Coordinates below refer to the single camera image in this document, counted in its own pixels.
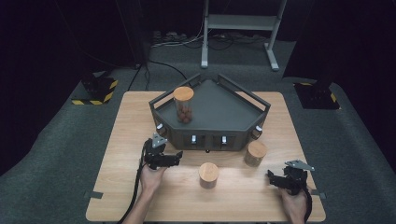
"hand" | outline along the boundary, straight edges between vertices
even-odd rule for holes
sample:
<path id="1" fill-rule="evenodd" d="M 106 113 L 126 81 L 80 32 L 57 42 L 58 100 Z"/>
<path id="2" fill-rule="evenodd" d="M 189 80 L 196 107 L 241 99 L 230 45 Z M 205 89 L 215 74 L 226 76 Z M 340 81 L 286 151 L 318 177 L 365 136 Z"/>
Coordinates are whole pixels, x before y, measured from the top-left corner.
<path id="1" fill-rule="evenodd" d="M 161 185 L 163 173 L 167 167 L 160 167 L 158 170 L 151 170 L 147 165 L 142 169 L 140 183 L 142 190 L 149 193 L 155 193 Z"/>
<path id="2" fill-rule="evenodd" d="M 278 188 L 282 195 L 283 208 L 289 220 L 293 224 L 304 223 L 306 213 L 306 195 L 303 190 L 297 195 L 290 195 L 286 189 Z"/>

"forearm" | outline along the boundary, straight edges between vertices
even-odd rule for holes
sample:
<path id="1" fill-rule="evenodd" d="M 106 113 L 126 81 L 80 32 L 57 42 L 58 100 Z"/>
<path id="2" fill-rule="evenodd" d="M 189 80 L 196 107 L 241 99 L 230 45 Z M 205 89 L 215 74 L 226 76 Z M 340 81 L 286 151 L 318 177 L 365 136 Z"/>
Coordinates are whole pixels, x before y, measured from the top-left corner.
<path id="1" fill-rule="evenodd" d="M 128 214 L 122 224 L 143 223 L 153 197 L 154 192 L 150 192 L 149 190 L 143 190 L 137 198 L 131 212 Z"/>

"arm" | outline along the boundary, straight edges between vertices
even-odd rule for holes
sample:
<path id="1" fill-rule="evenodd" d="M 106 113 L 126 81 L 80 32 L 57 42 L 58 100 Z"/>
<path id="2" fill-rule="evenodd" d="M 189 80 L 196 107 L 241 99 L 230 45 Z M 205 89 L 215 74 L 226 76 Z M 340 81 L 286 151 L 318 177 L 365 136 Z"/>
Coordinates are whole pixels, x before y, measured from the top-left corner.
<path id="1" fill-rule="evenodd" d="M 149 205 L 154 198 L 155 192 L 157 192 L 161 185 L 165 170 L 166 167 L 161 167 L 156 171 L 149 169 L 147 165 L 143 167 L 142 175 L 140 177 L 142 192 L 137 198 L 131 212 L 128 214 L 122 224 L 143 223 L 146 214 L 148 213 Z"/>
<path id="2" fill-rule="evenodd" d="M 306 195 L 303 190 L 297 195 L 289 195 L 286 189 L 278 188 L 282 195 L 283 208 L 286 216 L 292 224 L 304 224 L 306 213 Z"/>

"cork lid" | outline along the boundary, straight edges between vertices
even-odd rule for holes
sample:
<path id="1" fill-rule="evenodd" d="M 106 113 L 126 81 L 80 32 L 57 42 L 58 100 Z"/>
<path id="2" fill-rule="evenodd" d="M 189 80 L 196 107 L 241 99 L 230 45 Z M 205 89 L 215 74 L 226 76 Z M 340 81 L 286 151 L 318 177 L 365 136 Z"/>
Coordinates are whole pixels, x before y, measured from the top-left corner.
<path id="1" fill-rule="evenodd" d="M 179 101 L 188 101 L 194 95 L 194 91 L 190 87 L 177 87 L 174 90 L 174 97 Z"/>
<path id="2" fill-rule="evenodd" d="M 253 157 L 262 158 L 267 153 L 267 146 L 256 140 L 248 145 L 247 150 Z"/>
<path id="3" fill-rule="evenodd" d="M 212 162 L 206 162 L 199 168 L 199 176 L 206 182 L 212 182 L 219 177 L 219 168 Z"/>

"wooden table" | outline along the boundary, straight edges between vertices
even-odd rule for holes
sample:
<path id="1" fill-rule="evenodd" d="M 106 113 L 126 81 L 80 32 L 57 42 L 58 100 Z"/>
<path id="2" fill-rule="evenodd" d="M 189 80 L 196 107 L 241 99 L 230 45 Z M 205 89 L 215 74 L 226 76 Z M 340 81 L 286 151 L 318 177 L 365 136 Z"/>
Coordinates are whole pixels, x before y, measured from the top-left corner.
<path id="1" fill-rule="evenodd" d="M 166 170 L 146 221 L 287 220 L 278 190 L 269 185 L 265 174 L 271 170 L 275 175 L 283 175 L 285 161 L 306 162 L 305 156 L 282 94 L 254 93 L 271 104 L 259 138 L 268 147 L 260 166 L 253 168 L 245 164 L 245 148 L 237 152 L 210 153 L 184 150 L 180 165 Z M 103 197 L 91 198 L 86 213 L 89 221 L 120 220 L 128 208 L 142 146 L 155 132 L 149 101 L 160 94 L 158 91 L 124 94 L 93 190 L 103 193 Z M 179 150 L 167 143 L 165 154 L 177 152 Z M 199 167 L 205 162 L 219 167 L 219 178 L 213 189 L 204 189 L 199 183 Z M 307 183 L 312 189 L 316 188 L 311 174 Z M 314 195 L 309 221 L 320 222 L 325 217 L 320 198 Z"/>

